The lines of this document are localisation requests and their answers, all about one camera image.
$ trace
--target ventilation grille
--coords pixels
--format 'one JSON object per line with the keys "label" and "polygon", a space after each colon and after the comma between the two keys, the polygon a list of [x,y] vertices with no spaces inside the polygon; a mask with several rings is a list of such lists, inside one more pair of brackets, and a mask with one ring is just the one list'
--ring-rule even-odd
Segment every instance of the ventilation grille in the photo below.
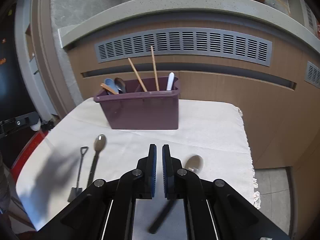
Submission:
{"label": "ventilation grille", "polygon": [[308,61],[305,81],[320,88],[320,69]]}
{"label": "ventilation grille", "polygon": [[170,28],[131,33],[95,44],[98,62],[127,57],[192,54],[270,65],[272,42],[244,33],[207,28]]}
{"label": "ventilation grille", "polygon": [[307,10],[307,15],[308,15],[309,26],[310,26],[310,28],[312,28],[312,29],[314,30],[314,28],[313,28],[313,21],[312,21],[311,9],[310,9],[310,7],[307,5],[306,2],[305,2],[305,4],[306,4],[306,10]]}

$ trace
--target table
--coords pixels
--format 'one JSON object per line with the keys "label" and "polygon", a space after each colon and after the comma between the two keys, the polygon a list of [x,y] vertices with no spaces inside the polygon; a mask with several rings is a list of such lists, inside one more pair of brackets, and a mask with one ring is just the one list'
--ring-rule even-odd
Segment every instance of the table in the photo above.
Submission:
{"label": "table", "polygon": [[192,155],[204,159],[199,177],[221,178],[253,204],[253,166],[241,111],[232,104],[179,100],[178,130],[112,130],[100,104],[89,98],[71,111],[34,150],[19,175],[16,190],[35,228],[39,230],[68,205],[76,185],[80,147],[84,157],[80,187],[85,188],[94,156],[93,142],[105,134],[94,179],[118,179],[135,169],[157,146],[156,193],[152,200],[137,200],[132,239],[187,239],[183,202],[179,200],[158,233],[147,227],[163,208],[161,149],[169,144],[171,156],[182,165]]}

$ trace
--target silver bolt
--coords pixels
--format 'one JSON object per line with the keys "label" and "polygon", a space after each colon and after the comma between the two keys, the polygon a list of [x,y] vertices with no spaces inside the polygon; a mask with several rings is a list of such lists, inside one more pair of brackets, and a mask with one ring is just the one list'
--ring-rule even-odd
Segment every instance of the silver bolt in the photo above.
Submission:
{"label": "silver bolt", "polygon": [[224,181],[222,179],[217,179],[215,181],[215,184],[218,186],[218,187],[223,187],[224,186]]}
{"label": "silver bolt", "polygon": [[94,182],[94,185],[96,187],[101,187],[102,185],[104,184],[104,181],[102,179],[97,179],[95,182]]}
{"label": "silver bolt", "polygon": [[177,173],[178,173],[179,175],[181,175],[181,176],[184,176],[184,175],[187,174],[187,171],[186,171],[185,169],[179,169],[179,170],[177,171]]}
{"label": "silver bolt", "polygon": [[132,174],[133,174],[134,176],[139,176],[139,175],[142,174],[142,171],[139,170],[139,169],[135,169],[135,170],[132,171]]}

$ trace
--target white handle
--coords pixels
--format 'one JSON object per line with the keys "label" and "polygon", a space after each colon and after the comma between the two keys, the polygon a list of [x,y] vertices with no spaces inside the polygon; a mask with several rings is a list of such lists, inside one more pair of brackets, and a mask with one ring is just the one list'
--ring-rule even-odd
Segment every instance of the white handle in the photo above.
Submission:
{"label": "white handle", "polygon": [[171,72],[168,77],[167,91],[172,90],[173,80],[174,80],[174,73]]}

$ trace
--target speckled stone countertop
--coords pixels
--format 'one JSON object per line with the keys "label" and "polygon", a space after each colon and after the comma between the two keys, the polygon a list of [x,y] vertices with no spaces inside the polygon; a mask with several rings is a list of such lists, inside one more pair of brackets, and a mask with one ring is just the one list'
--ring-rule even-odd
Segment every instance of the speckled stone countertop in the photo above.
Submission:
{"label": "speckled stone countertop", "polygon": [[156,12],[207,10],[245,16],[285,30],[320,54],[320,40],[286,14],[253,0],[131,0],[109,8],[79,25],[62,28],[61,46],[119,21]]}

